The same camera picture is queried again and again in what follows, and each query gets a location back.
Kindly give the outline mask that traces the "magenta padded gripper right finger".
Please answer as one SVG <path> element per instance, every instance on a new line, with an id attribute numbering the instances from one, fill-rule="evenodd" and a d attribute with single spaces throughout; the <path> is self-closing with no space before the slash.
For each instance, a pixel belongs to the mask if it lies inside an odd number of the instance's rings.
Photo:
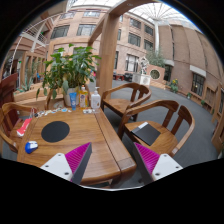
<path id="1" fill-rule="evenodd" d="M 182 169 L 168 154 L 157 154 L 151 149 L 134 143 L 133 154 L 144 184 L 152 183 Z"/>

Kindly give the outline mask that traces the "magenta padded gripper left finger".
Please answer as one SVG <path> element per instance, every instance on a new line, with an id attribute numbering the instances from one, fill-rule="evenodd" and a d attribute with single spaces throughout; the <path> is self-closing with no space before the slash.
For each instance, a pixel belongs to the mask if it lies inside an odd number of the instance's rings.
<path id="1" fill-rule="evenodd" d="M 91 153 L 92 143 L 89 142 L 66 154 L 57 153 L 41 169 L 79 185 Z"/>

